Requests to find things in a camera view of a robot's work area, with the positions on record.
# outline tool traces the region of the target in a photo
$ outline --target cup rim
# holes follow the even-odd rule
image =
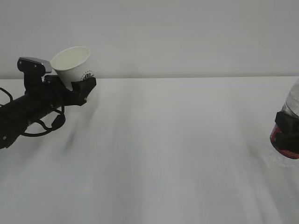
[[[64,52],[70,50],[70,49],[73,49],[73,48],[85,48],[86,50],[88,50],[88,55],[87,55],[87,57],[85,58],[85,60],[82,61],[82,62],[80,62],[80,63],[77,64],[76,66],[72,66],[72,67],[69,67],[69,68],[66,68],[66,69],[55,69],[55,68],[52,66],[52,62],[56,59],[56,57],[57,57],[58,55],[64,53]],[[87,59],[90,57],[90,54],[91,54],[91,51],[90,51],[90,49],[89,49],[88,47],[85,47],[85,46],[75,46],[75,47],[67,48],[67,49],[64,49],[64,50],[60,51],[58,54],[56,54],[56,55],[52,58],[52,60],[50,61],[50,64],[51,64],[52,68],[53,68],[55,71],[67,71],[67,70],[76,68],[76,67],[82,65],[83,63],[85,63],[85,62],[87,61]]]

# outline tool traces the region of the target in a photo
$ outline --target cup logo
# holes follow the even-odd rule
[[[83,80],[86,80],[90,77],[93,77],[93,72],[91,70],[88,70],[84,73]]]

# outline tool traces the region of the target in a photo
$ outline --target black cable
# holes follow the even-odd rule
[[[8,97],[9,97],[9,99],[10,99],[10,102],[14,100],[14,99],[13,99],[13,96],[12,96],[7,90],[5,90],[5,89],[3,89],[3,88],[1,88],[1,87],[0,87],[0,90],[1,90],[2,92],[5,92],[5,93],[8,95]]]
[[[64,102],[63,102],[63,100],[62,100],[60,94],[57,92],[56,88],[52,86],[52,89],[53,89],[53,91],[56,93],[56,96],[57,96],[57,97],[59,98],[59,100],[60,100],[60,103],[61,103],[61,111],[59,111],[59,110],[53,108],[52,106],[50,106],[50,108],[51,108],[52,111],[54,111],[54,112],[56,112],[56,113],[58,113],[58,114],[64,116],[64,112],[65,112]],[[8,97],[9,97],[9,99],[10,99],[10,102],[13,102],[13,100],[14,100],[14,99],[13,99],[13,96],[12,96],[7,90],[5,90],[5,89],[3,89],[3,88],[1,88],[1,87],[0,87],[0,90],[3,91],[5,94],[8,95]],[[1,113],[1,115],[2,115],[3,117],[5,117],[5,118],[8,119],[8,117],[7,117],[5,114]],[[35,121],[32,121],[32,122],[33,122],[33,123],[38,123],[38,124],[40,124],[40,125],[45,129],[45,132],[41,132],[41,133],[26,133],[26,132],[23,132],[21,135],[26,136],[26,137],[40,137],[40,136],[44,136],[44,135],[46,135],[46,134],[49,134],[50,132],[55,131],[55,130],[57,130],[58,128],[60,128],[60,127],[58,127],[58,128],[53,128],[53,127],[52,127],[52,128],[49,128],[49,127],[47,127],[46,124],[45,124],[43,121],[41,121],[41,120],[35,120]]]

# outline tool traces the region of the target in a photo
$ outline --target paper cup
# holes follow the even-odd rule
[[[65,87],[72,91],[72,82],[79,82],[93,76],[90,67],[90,49],[72,47],[58,53],[51,66],[59,75]]]

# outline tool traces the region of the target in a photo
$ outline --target table surface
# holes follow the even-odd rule
[[[98,79],[61,129],[0,151],[1,223],[299,223],[299,161],[269,141],[296,80]]]

